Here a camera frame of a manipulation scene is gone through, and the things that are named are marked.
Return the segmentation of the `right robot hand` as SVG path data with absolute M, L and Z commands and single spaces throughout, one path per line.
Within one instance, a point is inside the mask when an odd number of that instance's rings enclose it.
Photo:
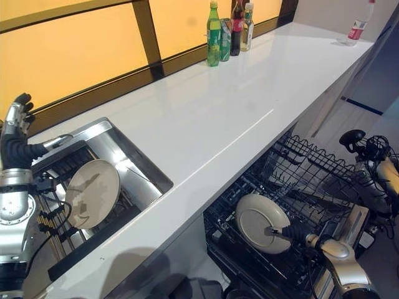
M 311 231 L 305 227 L 291 224 L 286 227 L 266 227 L 264 234 L 267 236 L 277 237 L 278 239 L 284 239 L 287 241 L 298 241 L 301 243 L 306 242 L 306 238 Z

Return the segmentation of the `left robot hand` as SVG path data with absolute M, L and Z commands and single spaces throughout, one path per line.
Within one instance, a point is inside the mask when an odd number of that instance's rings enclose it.
M 42 143 L 29 144 L 27 131 L 36 119 L 34 104 L 28 93 L 20 94 L 10 105 L 1 130 L 1 162 L 3 170 L 30 169 L 32 162 L 49 152 Z

